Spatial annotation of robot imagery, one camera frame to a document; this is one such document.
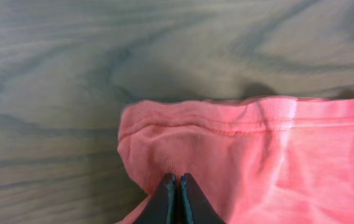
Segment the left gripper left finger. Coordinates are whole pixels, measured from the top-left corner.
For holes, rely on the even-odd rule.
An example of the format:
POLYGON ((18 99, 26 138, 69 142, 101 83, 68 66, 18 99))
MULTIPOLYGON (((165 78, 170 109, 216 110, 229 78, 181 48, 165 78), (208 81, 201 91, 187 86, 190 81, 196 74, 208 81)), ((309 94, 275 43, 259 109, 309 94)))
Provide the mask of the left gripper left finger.
POLYGON ((176 224, 176 221, 177 181, 173 174, 167 173, 133 224, 176 224))

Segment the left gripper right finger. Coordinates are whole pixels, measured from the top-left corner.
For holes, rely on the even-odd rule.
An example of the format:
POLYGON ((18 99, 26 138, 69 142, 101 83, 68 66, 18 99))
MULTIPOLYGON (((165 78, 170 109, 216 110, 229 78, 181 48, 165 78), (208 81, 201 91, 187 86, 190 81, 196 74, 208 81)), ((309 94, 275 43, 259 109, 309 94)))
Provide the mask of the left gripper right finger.
POLYGON ((192 174, 185 173, 180 182, 182 223, 225 224, 218 216, 192 174))

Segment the red t-shirt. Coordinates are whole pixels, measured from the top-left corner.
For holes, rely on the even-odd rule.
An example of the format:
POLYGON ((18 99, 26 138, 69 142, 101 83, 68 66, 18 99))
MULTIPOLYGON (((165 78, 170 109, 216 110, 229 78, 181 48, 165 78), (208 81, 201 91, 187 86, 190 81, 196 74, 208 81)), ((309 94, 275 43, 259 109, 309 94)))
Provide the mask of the red t-shirt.
POLYGON ((354 99, 142 101, 118 152, 148 197, 192 174, 227 223, 354 223, 354 99))

